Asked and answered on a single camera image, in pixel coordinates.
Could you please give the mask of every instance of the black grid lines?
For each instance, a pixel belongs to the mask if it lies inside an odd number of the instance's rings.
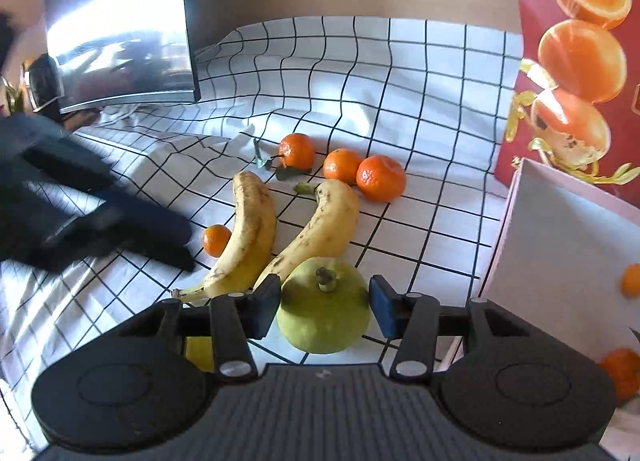
[[[508,53],[506,41],[497,30],[415,19],[262,22],[197,53],[197,104],[112,106],[101,125],[78,131],[77,141],[113,163],[133,194],[190,219],[188,247],[198,267],[189,274],[126,251],[86,259],[61,277],[25,277],[21,267],[3,264],[0,317],[7,322],[0,327],[0,367],[17,402],[16,423],[34,423],[23,396],[41,368],[170,296],[171,289],[202,280],[215,264],[202,250],[202,230],[233,224],[231,180],[239,170],[258,174],[273,193],[277,253],[315,210],[315,202],[292,186],[322,181],[329,152],[347,147],[395,158],[407,173],[407,189],[387,205],[361,198],[345,259],[365,277],[384,275],[401,293],[464,304],[491,260],[506,196],[492,170],[521,57]],[[252,163],[253,138],[260,139],[263,154],[274,155],[279,141],[295,131],[316,142],[310,175],[278,181]],[[35,189],[71,213],[95,205],[71,189]],[[27,278],[28,290],[15,295],[12,285]],[[447,345],[438,343],[438,358]],[[388,369],[398,343],[386,340],[372,321],[361,341],[336,355],[292,348],[277,325],[250,347],[258,365],[381,362]],[[41,437],[26,425],[20,429],[26,437]]]

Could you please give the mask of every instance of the pear stem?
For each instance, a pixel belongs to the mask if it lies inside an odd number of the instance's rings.
[[[318,287],[324,293],[333,293],[337,283],[335,282],[335,272],[325,267],[319,267],[316,269],[316,275],[318,276]]]

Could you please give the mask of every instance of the screw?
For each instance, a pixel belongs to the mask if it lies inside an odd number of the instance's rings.
[[[226,377],[239,378],[251,372],[251,365],[242,360],[231,360],[220,365],[220,372]]]
[[[415,360],[405,360],[396,365],[396,373],[406,378],[422,376],[427,372],[427,366]]]

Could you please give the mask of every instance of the red packaging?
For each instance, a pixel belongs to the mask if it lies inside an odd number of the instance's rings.
[[[527,157],[640,206],[640,3],[520,0],[520,19],[496,177],[510,184]]]

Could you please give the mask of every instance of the green leaf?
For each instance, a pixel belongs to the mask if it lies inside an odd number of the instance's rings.
[[[523,58],[522,61],[520,61],[520,71],[522,71],[523,73],[528,73],[529,71],[531,71],[531,68],[534,64],[535,62],[530,58]]]
[[[504,128],[504,140],[508,143],[511,143],[515,139],[517,132],[518,132],[518,117],[515,114],[510,112],[509,117],[507,118],[507,123]]]
[[[591,176],[578,176],[577,175],[577,170],[572,170],[569,172],[569,174],[571,174],[572,176],[575,176],[576,178],[578,178],[579,180],[583,180],[586,181],[587,183],[593,183],[594,185],[613,185],[613,184],[618,184],[618,181],[614,180],[613,178],[592,178]]]
[[[530,106],[536,99],[536,96],[538,95],[533,91],[523,91],[522,93],[518,93],[514,98],[519,104],[523,106]]]
[[[617,178],[618,176],[622,176],[627,170],[629,170],[631,164],[620,165],[616,171],[613,173],[612,178]]]
[[[293,178],[294,176],[301,176],[302,174],[310,174],[311,169],[301,170],[296,167],[283,167],[280,165],[276,167],[276,178],[278,181],[288,180],[289,178]]]
[[[258,138],[254,138],[254,152],[255,152],[255,162],[265,162],[266,160],[262,159],[262,153],[260,152],[260,146],[258,145]]]
[[[618,176],[615,178],[614,183],[616,185],[626,185],[630,181],[635,180],[640,176],[640,167],[632,168],[631,170],[625,172],[622,176]]]
[[[549,144],[542,138],[533,138],[533,140],[529,142],[529,151],[552,152]]]

